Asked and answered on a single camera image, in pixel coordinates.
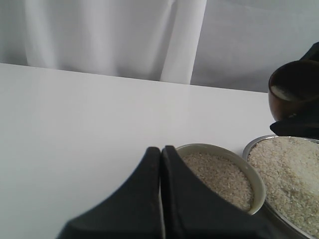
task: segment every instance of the stainless steel bowl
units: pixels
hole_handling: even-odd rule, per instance
[[[191,153],[202,152],[229,159],[241,169],[241,171],[246,175],[252,186],[252,190],[254,193],[254,201],[248,213],[253,215],[256,212],[258,212],[259,209],[262,207],[266,198],[265,184],[261,179],[260,175],[257,173],[257,171],[247,161],[245,161],[237,154],[225,148],[203,143],[192,143],[180,146],[177,148],[177,152],[181,158]]]
[[[256,146],[257,143],[266,139],[276,138],[276,137],[289,137],[289,136],[266,135],[266,136],[262,136],[257,139],[254,139],[245,147],[243,152],[243,158],[246,161],[248,160],[250,151],[253,149],[253,147]],[[316,139],[311,139],[311,138],[303,138],[303,139],[311,141],[311,142],[319,143],[319,140],[316,140]],[[273,208],[267,200],[265,200],[264,208],[265,208],[265,212],[271,218],[272,222],[275,223],[275,225],[278,226],[279,229],[281,229],[284,233],[288,234],[291,238],[316,239],[315,237],[310,236],[308,233],[305,233],[304,231],[299,229],[297,226],[295,226],[292,222],[290,222],[287,218],[285,218],[280,212],[278,212],[275,208]]]

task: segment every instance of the wooden bowl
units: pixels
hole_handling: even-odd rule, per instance
[[[269,80],[269,106],[276,121],[319,102],[319,62],[299,60],[278,68]]]

